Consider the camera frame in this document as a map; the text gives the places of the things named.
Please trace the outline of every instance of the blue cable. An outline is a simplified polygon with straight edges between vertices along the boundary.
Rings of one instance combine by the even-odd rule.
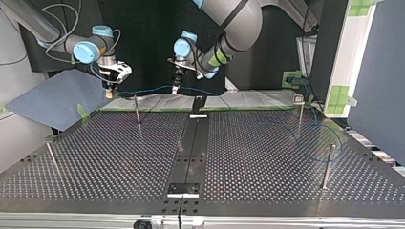
[[[308,87],[307,87],[307,85],[305,85],[305,84],[304,84],[304,86],[306,87],[306,89],[307,89],[307,94],[308,94],[308,93],[309,93]],[[156,91],[158,91],[158,90],[165,89],[165,88],[172,88],[172,86],[165,85],[165,86],[160,86],[160,87],[158,87],[158,88],[156,88],[156,89],[141,90],[141,91],[136,91],[136,92],[120,92],[120,94],[143,94],[143,93],[152,93],[152,92],[156,92]],[[190,90],[190,91],[194,91],[194,92],[200,92],[200,93],[204,93],[204,94],[209,94],[209,95],[217,96],[224,104],[226,104],[226,106],[229,108],[229,110],[232,111],[232,108],[229,106],[229,104],[226,103],[226,102],[224,101],[224,99],[221,98],[218,94],[214,94],[214,93],[211,93],[211,92],[202,90],[202,89],[196,89],[196,88],[190,88],[190,87],[181,87],[181,88],[182,88],[182,89],[186,89],[186,90]],[[295,143],[296,143],[298,149],[299,149],[300,151],[303,151],[304,155],[307,155],[307,157],[308,157],[309,159],[314,160],[314,161],[317,161],[317,162],[320,162],[320,163],[334,162],[334,161],[336,161],[339,157],[341,157],[341,156],[343,155],[343,142],[342,142],[342,140],[341,140],[339,134],[338,134],[334,129],[332,129],[332,128],[329,127],[329,126],[322,125],[320,122],[318,122],[318,117],[317,117],[317,115],[316,115],[316,112],[314,111],[314,109],[313,109],[312,106],[310,106],[310,108],[311,108],[312,113],[313,113],[313,116],[314,116],[314,118],[315,118],[315,123],[312,124],[312,125],[310,125],[310,126],[313,127],[313,128],[316,128],[316,127],[327,128],[328,130],[330,130],[330,131],[336,136],[336,138],[337,138],[338,141],[339,141],[339,144],[340,144],[340,154],[339,154],[338,156],[336,156],[334,159],[331,159],[331,160],[329,160],[329,159],[326,159],[326,160],[324,160],[324,159],[319,159],[319,158],[316,158],[316,157],[311,156],[309,153],[306,153],[306,152],[302,149],[300,140],[299,140],[299,138],[296,136],[296,134],[290,129],[290,127],[286,126],[285,124],[283,124],[282,122],[280,122],[280,121],[278,121],[278,120],[267,120],[266,122],[247,122],[247,123],[257,123],[257,124],[273,123],[273,124],[276,124],[276,125],[280,125],[280,126],[282,126],[283,128],[285,128],[285,129],[290,133],[290,135],[294,138],[294,141],[295,141]],[[239,117],[236,117],[236,118],[242,120],[243,122],[246,122],[246,121],[245,121],[244,119],[242,119],[242,118],[239,118]]]

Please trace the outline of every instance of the black cable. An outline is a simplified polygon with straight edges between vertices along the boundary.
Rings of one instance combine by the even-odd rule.
[[[311,3],[311,0],[308,1],[307,11],[305,12],[305,16],[304,16],[303,36],[302,36],[302,40],[301,40],[301,46],[302,46],[302,50],[303,50],[304,67],[305,67],[305,72],[307,73],[307,77],[305,77],[305,78],[309,83],[310,89],[312,90],[312,94],[315,97],[316,102],[318,103],[319,107],[321,108],[322,112],[324,113],[325,110],[321,106],[321,103],[319,102],[319,98],[318,98],[318,96],[316,96],[315,90],[313,89],[312,83],[310,82],[310,73],[308,72],[307,60],[306,60],[305,49],[304,49],[305,26],[306,26],[307,20],[308,20],[310,3]]]
[[[20,63],[20,62],[23,62],[27,57],[28,57],[28,54],[26,53],[26,54],[24,55],[24,57],[22,57],[21,59],[19,59],[19,60],[17,60],[17,61],[10,62],[10,63],[3,63],[3,64],[0,64],[0,66],[8,66],[8,65],[13,65],[13,64],[18,64],[18,63]]]

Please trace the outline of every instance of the cable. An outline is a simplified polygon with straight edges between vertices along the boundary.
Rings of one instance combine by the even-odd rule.
[[[116,45],[118,44],[119,40],[121,39],[121,30],[120,30],[120,29],[115,29],[115,30],[113,30],[113,32],[116,32],[116,31],[118,32],[117,40],[116,40],[116,42],[114,43],[114,45],[113,45],[106,53],[108,53],[108,52],[111,51],[113,48],[115,48]]]
[[[79,0],[79,7],[78,7],[79,10],[81,10],[81,5],[82,5],[82,0]],[[52,48],[54,48],[56,45],[60,45],[60,43],[64,42],[64,41],[66,40],[66,38],[74,32],[74,30],[75,30],[76,27],[77,27],[78,20],[79,20],[78,11],[77,11],[75,8],[73,8],[72,6],[67,5],[67,4],[52,4],[52,5],[49,5],[48,7],[43,8],[42,10],[43,10],[43,11],[46,11],[47,9],[55,8],[55,7],[65,7],[65,8],[69,8],[69,9],[72,10],[72,12],[75,14],[76,20],[75,20],[75,23],[74,23],[72,29],[71,29],[69,32],[66,32],[61,38],[59,38],[58,40],[56,40],[54,43],[52,43],[52,44],[50,45],[50,47],[48,47],[48,48],[45,50],[45,54],[46,54],[48,57],[50,57],[51,59],[54,59],[54,60],[57,60],[57,61],[60,61],[60,62],[71,63],[71,64],[77,64],[77,63],[79,63],[79,62],[74,62],[73,60],[68,61],[68,60],[60,59],[60,58],[54,57],[54,56],[52,56],[52,55],[49,54],[49,51],[50,51]]]
[[[156,88],[156,89],[151,89],[151,90],[142,90],[142,91],[137,91],[137,92],[121,92],[120,94],[130,94],[130,95],[133,95],[133,94],[141,94],[141,93],[152,93],[152,92],[158,91],[158,90],[160,90],[160,89],[171,88],[171,87],[172,87],[172,86],[161,86],[161,87],[158,87],[158,88]],[[202,90],[202,89],[195,89],[195,88],[189,88],[189,87],[181,87],[181,88],[182,88],[182,89],[185,89],[185,90],[190,90],[190,91],[195,91],[195,92],[200,92],[200,93],[204,93],[204,94],[210,94],[210,95],[213,95],[213,96],[217,96],[217,97],[228,107],[229,111],[232,111],[232,110],[235,111],[235,110],[232,109],[232,108],[229,106],[229,104],[226,103],[226,101],[224,101],[224,99],[223,99],[221,96],[219,96],[218,94],[214,94],[214,93],[211,93],[211,92]],[[340,154],[337,155],[337,156],[335,156],[334,159],[331,159],[331,160],[328,160],[328,159],[320,159],[320,158],[316,158],[316,157],[314,157],[314,156],[311,156],[308,152],[306,152],[306,151],[302,148],[299,137],[290,129],[290,127],[286,126],[286,125],[285,125],[282,121],[280,121],[280,120],[268,119],[268,118],[267,118],[265,122],[263,122],[263,121],[259,121],[259,122],[246,122],[243,118],[239,118],[239,117],[237,117],[236,115],[233,115],[233,116],[234,116],[235,118],[239,119],[239,120],[242,120],[243,122],[246,122],[246,123],[250,124],[250,125],[251,125],[251,124],[257,124],[257,125],[259,125],[259,126],[263,126],[263,124],[268,124],[268,123],[273,123],[273,124],[279,125],[279,126],[285,128],[285,129],[288,131],[288,133],[293,137],[293,139],[294,139],[294,141],[295,141],[295,143],[296,143],[296,145],[297,145],[299,151],[302,152],[304,155],[306,155],[307,158],[309,158],[310,160],[316,161],[316,162],[320,162],[320,163],[330,163],[330,162],[334,162],[334,161],[336,161],[339,157],[341,157],[341,156],[343,155],[343,152],[344,152],[344,150],[343,150],[343,142],[342,142],[342,140],[341,140],[339,134],[338,134],[334,129],[332,129],[332,128],[329,127],[329,126],[322,125],[322,124],[320,124],[320,123],[318,122],[318,117],[316,116],[316,112],[315,112],[315,110],[313,109],[312,106],[311,106],[311,110],[312,110],[312,113],[314,114],[314,124],[310,124],[309,126],[310,126],[312,129],[314,129],[314,128],[316,128],[316,127],[319,127],[319,128],[326,128],[327,130],[331,131],[331,132],[336,136],[336,138],[337,138],[338,141],[339,141],[339,144],[340,144]]]
[[[309,0],[309,2],[308,2],[307,11],[305,12],[305,16],[304,16],[303,36],[301,38],[301,46],[302,46],[302,50],[303,50],[305,72],[307,73],[306,79],[309,82],[309,86],[312,90],[312,93],[313,93],[313,96],[315,97],[316,102],[318,103],[319,107],[321,108],[322,112],[324,113],[325,112],[324,108],[321,106],[321,103],[319,102],[319,98],[318,98],[318,96],[316,96],[315,90],[313,89],[312,83],[310,82],[310,72],[308,71],[308,68],[307,68],[307,60],[306,60],[305,49],[304,49],[305,26],[306,26],[307,20],[308,20],[310,4],[311,4],[311,0]]]
[[[10,62],[10,63],[3,63],[3,64],[0,64],[0,66],[8,66],[8,65],[13,65],[13,64],[18,64],[18,63],[20,63],[20,62],[23,62],[27,57],[28,57],[28,54],[26,53],[26,54],[24,55],[24,57],[22,57],[21,59],[16,60],[16,61],[14,61],[14,62]]]

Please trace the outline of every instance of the metal plate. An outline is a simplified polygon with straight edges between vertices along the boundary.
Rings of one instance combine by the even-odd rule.
[[[404,178],[330,120],[319,126],[305,111],[299,127],[298,110],[209,118],[198,215],[405,217]],[[331,144],[337,147],[322,190]]]
[[[161,214],[187,114],[101,113],[2,175],[0,211]]]

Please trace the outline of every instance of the gray wall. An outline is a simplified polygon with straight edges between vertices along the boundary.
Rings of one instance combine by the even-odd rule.
[[[405,164],[405,1],[386,0],[375,12],[354,93],[349,124]]]

